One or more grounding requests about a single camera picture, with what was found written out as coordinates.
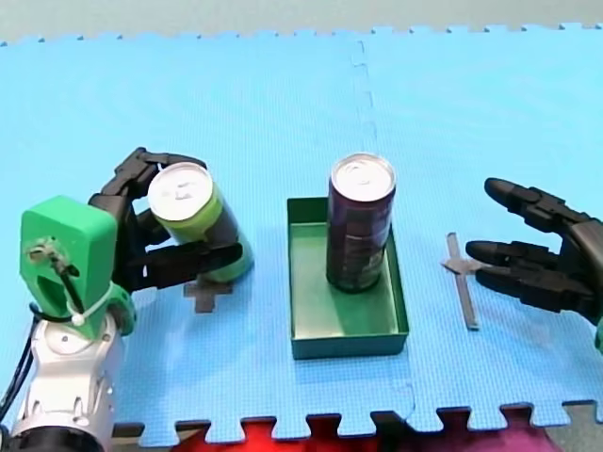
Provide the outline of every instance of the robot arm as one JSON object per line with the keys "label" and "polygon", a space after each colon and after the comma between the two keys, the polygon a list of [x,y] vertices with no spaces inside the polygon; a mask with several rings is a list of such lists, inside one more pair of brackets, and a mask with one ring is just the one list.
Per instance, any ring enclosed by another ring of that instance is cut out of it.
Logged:
{"label": "robot arm", "polygon": [[529,226],[558,234],[562,247],[558,255],[523,242],[468,242],[467,254],[489,265],[476,272],[478,283],[529,306],[579,313],[598,324],[603,352],[603,223],[539,188],[488,179],[485,191]]}
{"label": "robot arm", "polygon": [[160,167],[181,161],[205,166],[138,148],[88,204],[56,197],[24,213],[21,274],[39,307],[32,305],[24,372],[5,409],[32,363],[36,374],[8,441],[2,433],[3,450],[108,452],[122,337],[136,323],[132,293],[184,283],[240,258],[237,243],[146,250],[170,236],[149,211],[136,215],[133,201],[147,195]]}

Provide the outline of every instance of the blue foam mat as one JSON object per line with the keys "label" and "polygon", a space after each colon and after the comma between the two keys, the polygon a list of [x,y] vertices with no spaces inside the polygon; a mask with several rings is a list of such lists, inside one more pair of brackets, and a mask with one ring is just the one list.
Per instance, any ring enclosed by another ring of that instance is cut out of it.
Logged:
{"label": "blue foam mat", "polygon": [[[562,403],[603,400],[603,359],[576,315],[521,306],[474,283],[481,331],[464,328],[440,267],[445,235],[558,247],[482,191],[492,175],[536,185],[603,217],[603,32],[565,26],[413,36],[312,31],[252,39],[195,35],[37,40],[0,49],[8,382],[29,296],[18,273],[19,219],[57,193],[86,201],[132,149],[206,160],[256,252],[251,273],[211,315],[182,287],[137,296],[119,421],[144,445],[174,444],[178,421],[210,421],[208,440],[242,439],[240,420],[275,417],[306,436],[308,414],[342,415],[340,434],[374,431],[372,412],[420,430],[467,407],[471,428],[503,428],[503,405],[567,422]],[[397,168],[395,234],[411,324],[397,357],[294,363],[286,270],[288,197],[321,196],[333,162],[358,150]],[[603,421],[601,409],[597,418]]]}

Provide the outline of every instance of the shallow green box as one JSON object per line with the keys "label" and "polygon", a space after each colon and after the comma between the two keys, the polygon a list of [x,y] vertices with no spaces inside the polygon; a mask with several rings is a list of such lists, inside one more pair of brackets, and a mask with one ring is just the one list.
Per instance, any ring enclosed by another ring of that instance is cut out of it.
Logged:
{"label": "shallow green box", "polygon": [[287,200],[291,342],[296,360],[394,355],[408,322],[394,236],[379,282],[360,294],[332,287],[325,276],[326,198]]}

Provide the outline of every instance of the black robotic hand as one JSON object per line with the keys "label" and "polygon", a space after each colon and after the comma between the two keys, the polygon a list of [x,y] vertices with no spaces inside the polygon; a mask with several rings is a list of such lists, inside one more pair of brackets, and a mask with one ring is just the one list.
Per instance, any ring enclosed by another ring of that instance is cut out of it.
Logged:
{"label": "black robotic hand", "polygon": [[468,242],[466,253],[489,265],[476,272],[477,281],[530,306],[575,311],[596,325],[603,315],[603,223],[539,188],[490,178],[485,191],[529,226],[560,235],[562,247],[555,254],[523,242]]}

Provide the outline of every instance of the black robotic finger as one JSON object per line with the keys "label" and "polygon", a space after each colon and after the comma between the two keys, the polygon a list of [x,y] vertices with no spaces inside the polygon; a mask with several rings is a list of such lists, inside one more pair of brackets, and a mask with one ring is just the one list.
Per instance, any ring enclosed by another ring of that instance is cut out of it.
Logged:
{"label": "black robotic finger", "polygon": [[502,179],[488,178],[484,189],[494,201],[543,233],[564,234],[572,224],[590,219],[567,207],[565,200],[533,186],[525,188]]}
{"label": "black robotic finger", "polygon": [[588,318],[595,305],[595,294],[586,284],[558,271],[489,266],[478,270],[476,279],[523,304],[555,313],[576,311]]}
{"label": "black robotic finger", "polygon": [[524,242],[489,242],[472,241],[465,246],[466,253],[477,261],[491,266],[522,265],[539,266],[554,270],[557,268],[559,256],[550,252],[547,247],[539,247]]}

